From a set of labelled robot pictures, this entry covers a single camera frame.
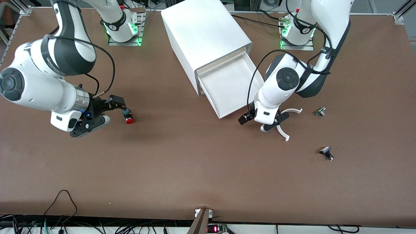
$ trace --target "metal bolt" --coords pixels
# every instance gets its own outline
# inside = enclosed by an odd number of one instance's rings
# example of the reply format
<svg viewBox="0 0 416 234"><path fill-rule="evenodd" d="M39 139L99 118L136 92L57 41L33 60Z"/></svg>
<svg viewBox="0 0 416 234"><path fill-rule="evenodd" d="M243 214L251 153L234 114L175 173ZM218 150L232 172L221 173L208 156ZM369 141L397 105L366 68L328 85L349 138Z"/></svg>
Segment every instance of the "metal bolt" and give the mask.
<svg viewBox="0 0 416 234"><path fill-rule="evenodd" d="M315 115L316 116L324 116L325 115L325 110L326 110L326 108L322 107L321 109L319 109L315 112Z"/></svg>

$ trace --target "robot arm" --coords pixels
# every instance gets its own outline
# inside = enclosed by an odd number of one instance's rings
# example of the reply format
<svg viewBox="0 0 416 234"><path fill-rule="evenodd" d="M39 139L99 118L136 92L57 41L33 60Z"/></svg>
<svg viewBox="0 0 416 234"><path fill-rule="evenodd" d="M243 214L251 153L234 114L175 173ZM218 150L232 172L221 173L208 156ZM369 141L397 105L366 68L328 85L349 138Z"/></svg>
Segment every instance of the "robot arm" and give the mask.
<svg viewBox="0 0 416 234"><path fill-rule="evenodd" d="M85 122L100 118L100 124L97 125L103 126L104 122L109 123L109 118L102 115L103 111L127 108L120 97L110 96L109 100L93 98L82 87L64 80L65 76L90 72L95 64L96 53L92 45L71 40L76 38L90 42L76 0L51 0L51 3L59 30L53 36L45 35L16 49L13 62L1 72L0 92L7 100L18 105L52 111L51 124L67 132L77 127L77 132L71 133L75 137L95 128L79 128L82 124L80 119ZM104 8L100 14L123 16L120 7L117 7ZM129 38L132 31L126 33L122 28L120 26L119 30L112 31L113 35ZM131 119L131 113L126 112L125 116Z"/></svg>
<svg viewBox="0 0 416 234"><path fill-rule="evenodd" d="M294 92L301 97L313 97L319 93L348 34L353 1L303 0L299 13L306 9L304 17L312 15L329 40L326 40L314 67L288 54L277 56L266 72L266 81L254 97L250 111L239 119L241 125L253 118L266 125L276 125L279 106Z"/></svg>

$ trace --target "red button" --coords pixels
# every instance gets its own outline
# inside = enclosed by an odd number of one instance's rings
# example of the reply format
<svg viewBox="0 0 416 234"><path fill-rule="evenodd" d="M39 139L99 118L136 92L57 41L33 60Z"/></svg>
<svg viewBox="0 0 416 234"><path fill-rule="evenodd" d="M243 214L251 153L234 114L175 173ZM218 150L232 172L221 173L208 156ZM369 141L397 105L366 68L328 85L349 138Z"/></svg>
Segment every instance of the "red button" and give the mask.
<svg viewBox="0 0 416 234"><path fill-rule="evenodd" d="M126 119L126 124L132 124L134 122L134 119L132 118L127 118Z"/></svg>

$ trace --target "brown tabletop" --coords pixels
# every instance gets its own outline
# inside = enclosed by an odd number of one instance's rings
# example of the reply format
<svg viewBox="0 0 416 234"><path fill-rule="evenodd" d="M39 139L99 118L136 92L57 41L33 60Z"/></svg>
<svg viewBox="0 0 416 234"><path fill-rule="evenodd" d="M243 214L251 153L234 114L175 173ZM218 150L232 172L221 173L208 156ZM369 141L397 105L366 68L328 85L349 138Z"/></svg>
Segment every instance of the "brown tabletop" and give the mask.
<svg viewBox="0 0 416 234"><path fill-rule="evenodd" d="M116 61L109 93L125 98L137 122L126 125L120 111L108 112L111 124L74 139L50 124L50 112L0 98L0 213L43 214L67 189L82 216L192 219L195 208L209 207L229 222L416 226L416 61L392 17L351 16L322 91L282 105L303 108L282 123L291 136L285 142L257 122L240 126L244 108L217 118L173 53L160 12L146 22L142 46L120 47L106 45L95 10L82 11L91 40ZM255 64L278 47L277 28L237 22L253 41ZM23 16L2 67L18 45L56 25L50 8ZM319 49L319 33L315 43ZM303 61L314 54L293 53ZM101 90L111 78L99 50L91 75ZM95 90L86 76L66 80ZM313 114L320 107L326 116ZM328 145L332 162L318 153ZM49 214L72 212L62 196Z"/></svg>

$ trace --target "white box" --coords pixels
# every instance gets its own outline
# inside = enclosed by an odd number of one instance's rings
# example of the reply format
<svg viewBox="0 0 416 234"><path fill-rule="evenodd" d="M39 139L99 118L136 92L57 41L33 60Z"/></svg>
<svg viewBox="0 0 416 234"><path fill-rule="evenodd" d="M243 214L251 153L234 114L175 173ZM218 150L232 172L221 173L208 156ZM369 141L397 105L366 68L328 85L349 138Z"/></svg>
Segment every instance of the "white box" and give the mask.
<svg viewBox="0 0 416 234"><path fill-rule="evenodd" d="M196 93L205 94L219 118L246 105L255 70L251 41L220 0L185 0L164 9L171 46ZM257 71L250 102L263 86Z"/></svg>

